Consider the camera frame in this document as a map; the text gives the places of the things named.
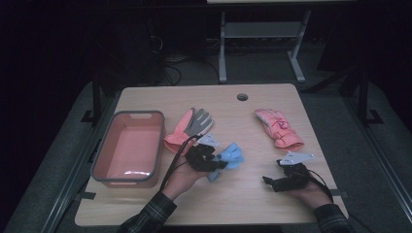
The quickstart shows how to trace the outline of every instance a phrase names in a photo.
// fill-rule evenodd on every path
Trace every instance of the metal stand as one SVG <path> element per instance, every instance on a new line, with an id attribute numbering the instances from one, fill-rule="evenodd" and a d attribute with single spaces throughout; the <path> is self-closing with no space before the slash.
<path id="1" fill-rule="evenodd" d="M 296 79 L 300 83 L 305 82 L 305 78 L 297 62 L 297 54 L 305 35 L 306 25 L 311 11 L 306 11 L 302 21 L 287 22 L 226 22 L 225 13 L 222 12 L 221 23 L 221 52 L 219 54 L 219 82 L 226 83 L 226 62 L 224 58 L 225 38 L 296 38 L 293 49 L 288 51 L 288 58 L 291 62 Z"/>

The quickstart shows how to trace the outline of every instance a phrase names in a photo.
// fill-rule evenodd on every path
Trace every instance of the pink cloth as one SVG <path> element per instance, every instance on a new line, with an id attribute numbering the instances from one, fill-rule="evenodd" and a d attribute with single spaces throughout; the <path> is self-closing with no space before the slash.
<path id="1" fill-rule="evenodd" d="M 173 134 L 167 135 L 163 139 L 163 144 L 172 152 L 177 153 L 180 146 L 183 144 L 185 140 L 189 138 L 189 135 L 187 135 L 184 131 L 186 127 L 189 124 L 189 121 L 191 119 L 191 116 L 194 114 L 193 110 L 187 111 L 179 123 L 176 125 L 175 131 Z M 189 142 L 182 152 L 182 155 L 185 154 L 189 148 L 191 147 L 192 142 Z"/>
<path id="2" fill-rule="evenodd" d="M 255 110 L 255 114 L 263 122 L 263 128 L 267 135 L 275 140 L 275 147 L 283 151 L 299 150 L 304 143 L 296 135 L 285 116 L 279 112 L 270 109 Z"/>

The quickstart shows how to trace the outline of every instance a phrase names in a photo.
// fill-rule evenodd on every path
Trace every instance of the gray glove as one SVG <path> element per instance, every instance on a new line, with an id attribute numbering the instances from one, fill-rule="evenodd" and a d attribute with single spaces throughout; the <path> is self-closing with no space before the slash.
<path id="1" fill-rule="evenodd" d="M 188 126 L 185 129 L 185 133 L 188 136 L 205 134 L 210 127 L 212 127 L 213 121 L 210 118 L 210 114 L 200 109 L 196 114 L 191 116 Z"/>
<path id="2" fill-rule="evenodd" d="M 176 125 L 173 134 L 164 138 L 164 145 L 176 153 L 185 140 L 194 135 L 205 134 L 212 127 L 212 124 L 213 121 L 210 115 L 203 109 L 196 113 L 195 108 L 191 108 Z"/>

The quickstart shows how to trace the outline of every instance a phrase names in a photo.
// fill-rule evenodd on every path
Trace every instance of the hole in table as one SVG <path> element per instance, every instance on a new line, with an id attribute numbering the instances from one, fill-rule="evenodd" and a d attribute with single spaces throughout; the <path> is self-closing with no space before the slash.
<path id="1" fill-rule="evenodd" d="M 240 93 L 240 94 L 237 95 L 237 99 L 238 99 L 239 101 L 247 101 L 248 98 L 249 98 L 248 95 L 245 94 L 245 93 Z"/>

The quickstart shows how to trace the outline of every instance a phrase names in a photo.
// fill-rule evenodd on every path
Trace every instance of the table leg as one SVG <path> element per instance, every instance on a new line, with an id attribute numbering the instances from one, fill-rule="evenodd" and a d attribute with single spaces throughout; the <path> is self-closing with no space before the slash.
<path id="1" fill-rule="evenodd" d="M 291 62 L 297 81 L 300 83 L 305 82 L 305 77 L 303 76 L 302 70 L 300 69 L 299 63 L 297 62 L 297 54 L 299 52 L 300 45 L 302 44 L 303 36 L 305 35 L 306 26 L 309 21 L 310 14 L 311 14 L 310 10 L 305 12 L 303 16 L 303 20 L 300 23 L 299 31 L 297 32 L 296 44 L 293 50 L 288 51 L 289 61 Z"/>

